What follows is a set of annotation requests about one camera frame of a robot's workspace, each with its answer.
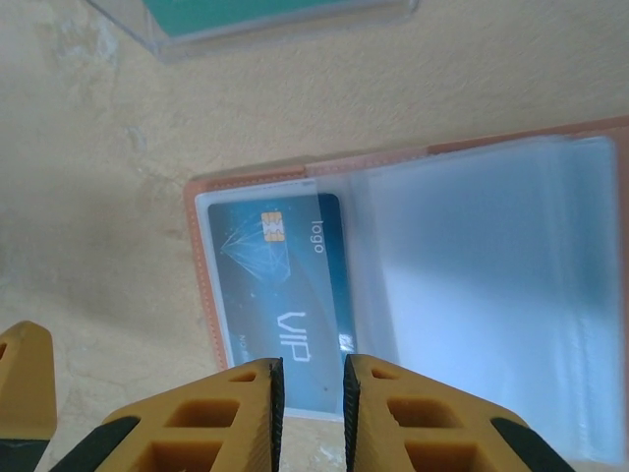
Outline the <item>teal plastic card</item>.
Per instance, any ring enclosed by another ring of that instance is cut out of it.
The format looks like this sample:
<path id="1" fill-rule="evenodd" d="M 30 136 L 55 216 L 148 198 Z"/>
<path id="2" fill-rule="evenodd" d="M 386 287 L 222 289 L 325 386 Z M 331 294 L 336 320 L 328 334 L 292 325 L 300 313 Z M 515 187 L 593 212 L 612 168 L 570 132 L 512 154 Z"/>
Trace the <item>teal plastic card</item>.
<path id="1" fill-rule="evenodd" d="M 143 0 L 168 36 L 180 36 L 291 17 L 402 6 L 404 0 Z"/>

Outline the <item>blue VIP card diamond print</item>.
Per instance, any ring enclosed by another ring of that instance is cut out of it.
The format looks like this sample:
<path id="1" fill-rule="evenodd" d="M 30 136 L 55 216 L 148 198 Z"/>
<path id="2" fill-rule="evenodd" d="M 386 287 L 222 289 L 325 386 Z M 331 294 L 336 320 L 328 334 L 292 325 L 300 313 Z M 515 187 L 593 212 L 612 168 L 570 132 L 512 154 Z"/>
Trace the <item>blue VIP card diamond print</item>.
<path id="1" fill-rule="evenodd" d="M 205 217 L 229 364 L 280 358 L 287 408 L 339 416 L 357 341 L 338 197 L 215 202 Z"/>

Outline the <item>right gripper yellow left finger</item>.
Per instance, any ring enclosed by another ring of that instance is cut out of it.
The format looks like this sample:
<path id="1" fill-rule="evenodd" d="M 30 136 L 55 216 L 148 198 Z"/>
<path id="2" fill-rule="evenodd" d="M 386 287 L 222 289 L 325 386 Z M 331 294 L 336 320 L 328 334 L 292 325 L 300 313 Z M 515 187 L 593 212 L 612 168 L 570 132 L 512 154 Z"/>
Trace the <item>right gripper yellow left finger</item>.
<path id="1" fill-rule="evenodd" d="M 279 472 L 284 403 L 258 359 L 110 413 L 50 472 Z"/>

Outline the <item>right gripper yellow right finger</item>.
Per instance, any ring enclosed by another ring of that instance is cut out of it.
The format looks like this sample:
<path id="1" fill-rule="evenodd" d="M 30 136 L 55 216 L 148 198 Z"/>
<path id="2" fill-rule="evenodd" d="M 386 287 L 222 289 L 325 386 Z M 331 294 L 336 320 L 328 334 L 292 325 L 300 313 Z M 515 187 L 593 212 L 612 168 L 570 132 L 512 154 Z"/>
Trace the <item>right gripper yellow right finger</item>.
<path id="1" fill-rule="evenodd" d="M 343 388 L 347 472 L 576 472 L 512 411 L 373 356 Z"/>

